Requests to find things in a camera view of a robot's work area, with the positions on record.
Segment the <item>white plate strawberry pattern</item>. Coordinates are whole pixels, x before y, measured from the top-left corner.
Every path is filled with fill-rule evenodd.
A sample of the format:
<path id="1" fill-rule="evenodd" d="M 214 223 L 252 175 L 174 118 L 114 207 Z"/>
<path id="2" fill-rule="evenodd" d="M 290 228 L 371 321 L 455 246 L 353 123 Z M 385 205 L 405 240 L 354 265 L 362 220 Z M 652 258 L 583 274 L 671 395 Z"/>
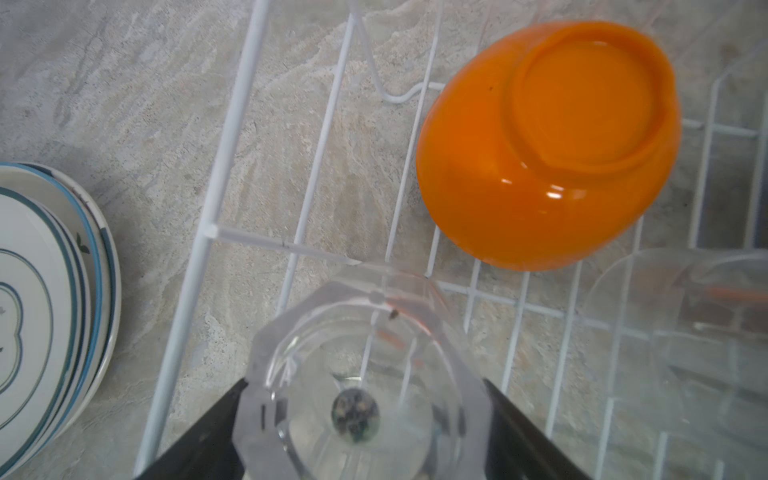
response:
<path id="1" fill-rule="evenodd" d="M 76 240 L 90 289 L 87 359 L 77 392 L 57 413 L 45 441 L 60 436 L 83 413 L 106 375 L 120 323 L 122 286 L 115 242 L 107 221 L 87 191 L 64 173 L 35 163 L 11 166 L 11 185 L 45 206 Z"/>

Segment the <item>orange bowl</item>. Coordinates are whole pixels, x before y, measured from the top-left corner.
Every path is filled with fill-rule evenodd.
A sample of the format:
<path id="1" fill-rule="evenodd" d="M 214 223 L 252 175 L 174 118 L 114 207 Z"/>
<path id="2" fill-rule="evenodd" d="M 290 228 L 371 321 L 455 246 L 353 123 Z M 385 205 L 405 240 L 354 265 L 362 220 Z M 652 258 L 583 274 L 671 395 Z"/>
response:
<path id="1" fill-rule="evenodd" d="M 649 208 L 682 138 L 672 64 L 606 21 L 526 27 L 445 86 L 415 164 L 426 208 L 469 255 L 515 271 L 584 259 Z"/>

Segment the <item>clear glass cup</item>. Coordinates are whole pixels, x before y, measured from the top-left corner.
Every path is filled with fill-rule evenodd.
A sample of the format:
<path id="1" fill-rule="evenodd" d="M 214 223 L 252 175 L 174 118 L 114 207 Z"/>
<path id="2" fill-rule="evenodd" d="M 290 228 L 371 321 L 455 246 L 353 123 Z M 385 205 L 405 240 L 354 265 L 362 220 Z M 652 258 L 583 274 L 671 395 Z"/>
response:
<path id="1" fill-rule="evenodd" d="M 657 248 L 608 268 L 580 311 L 602 393 L 755 479 L 767 475 L 767 253 Z"/>
<path id="2" fill-rule="evenodd" d="M 431 279 L 342 269 L 260 328 L 233 443 L 250 479 L 481 479 L 492 406 Z"/>

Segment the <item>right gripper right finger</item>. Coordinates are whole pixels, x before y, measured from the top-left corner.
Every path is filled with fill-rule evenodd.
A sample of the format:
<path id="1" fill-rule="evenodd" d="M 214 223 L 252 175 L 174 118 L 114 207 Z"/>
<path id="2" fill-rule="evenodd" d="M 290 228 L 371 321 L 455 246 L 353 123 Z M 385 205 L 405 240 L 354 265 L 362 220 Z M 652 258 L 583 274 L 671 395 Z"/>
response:
<path id="1" fill-rule="evenodd" d="M 483 383 L 493 405 L 487 479 L 590 479 L 492 382 Z"/>

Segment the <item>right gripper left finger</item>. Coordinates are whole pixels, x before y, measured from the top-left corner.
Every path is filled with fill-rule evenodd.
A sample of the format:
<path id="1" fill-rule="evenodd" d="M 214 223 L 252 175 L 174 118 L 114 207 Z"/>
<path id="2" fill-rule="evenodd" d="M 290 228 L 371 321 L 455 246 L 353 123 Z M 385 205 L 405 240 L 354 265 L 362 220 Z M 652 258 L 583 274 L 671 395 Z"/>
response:
<path id="1" fill-rule="evenodd" d="M 245 469 L 232 435 L 240 396 L 247 385 L 245 379 L 235 383 L 136 479 L 241 480 Z"/>

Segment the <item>clear glass cup back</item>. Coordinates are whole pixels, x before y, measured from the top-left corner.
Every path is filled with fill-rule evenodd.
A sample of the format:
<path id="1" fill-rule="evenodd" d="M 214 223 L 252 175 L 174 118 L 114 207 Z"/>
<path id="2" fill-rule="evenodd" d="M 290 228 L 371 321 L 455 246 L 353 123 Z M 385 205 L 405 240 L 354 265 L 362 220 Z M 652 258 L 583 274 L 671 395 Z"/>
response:
<path id="1" fill-rule="evenodd" d="M 767 253 L 657 248 L 608 268 L 580 311 L 602 393 L 755 479 L 767 475 Z"/>

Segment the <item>white deep plate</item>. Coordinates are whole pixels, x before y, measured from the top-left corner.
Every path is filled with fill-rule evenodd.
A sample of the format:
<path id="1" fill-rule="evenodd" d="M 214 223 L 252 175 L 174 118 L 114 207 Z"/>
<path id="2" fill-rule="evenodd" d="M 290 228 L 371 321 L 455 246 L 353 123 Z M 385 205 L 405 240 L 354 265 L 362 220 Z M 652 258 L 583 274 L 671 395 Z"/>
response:
<path id="1" fill-rule="evenodd" d="M 1 165 L 1 191 L 2 189 L 7 188 L 17 192 L 12 188 L 12 185 L 11 185 L 11 173 L 12 173 L 11 166 L 12 165 L 13 164 L 11 163 L 3 163 Z M 75 332 L 75 343 L 74 343 L 72 363 L 71 363 L 72 369 L 69 374 L 68 381 L 66 383 L 66 387 L 63 392 L 63 395 L 59 399 L 58 408 L 55 412 L 55 415 L 49 421 L 46 431 L 38 438 L 36 443 L 23 457 L 22 462 L 18 464 L 12 471 L 14 471 L 23 463 L 31 459 L 35 454 L 39 453 L 44 446 L 46 446 L 51 442 L 51 441 L 50 442 L 45 441 L 46 432 L 52 426 L 52 424 L 56 421 L 57 413 L 60 411 L 60 409 L 66 406 L 68 401 L 77 392 L 76 387 L 78 385 L 78 381 L 81 379 L 81 375 L 84 367 L 84 361 L 87 359 L 85 353 L 88 351 L 88 349 L 83 346 L 83 341 L 86 339 L 86 337 L 90 335 L 89 320 L 91 319 L 90 289 L 88 286 L 88 277 L 86 275 L 83 261 L 80 258 L 80 250 L 77 248 L 76 240 L 68 232 L 66 227 L 63 226 L 59 220 L 57 220 L 56 216 L 52 214 L 45 206 L 43 206 L 42 204 L 38 203 L 37 201 L 29 197 L 27 198 L 36 202 L 38 205 L 40 205 L 53 218 L 53 220 L 57 223 L 58 227 L 60 228 L 60 231 L 62 232 L 62 235 L 64 236 L 64 239 L 68 245 L 68 252 L 71 256 L 72 263 L 74 266 L 74 280 L 75 280 L 75 285 L 77 287 L 77 294 L 78 294 L 78 314 L 77 314 L 77 327 Z"/>

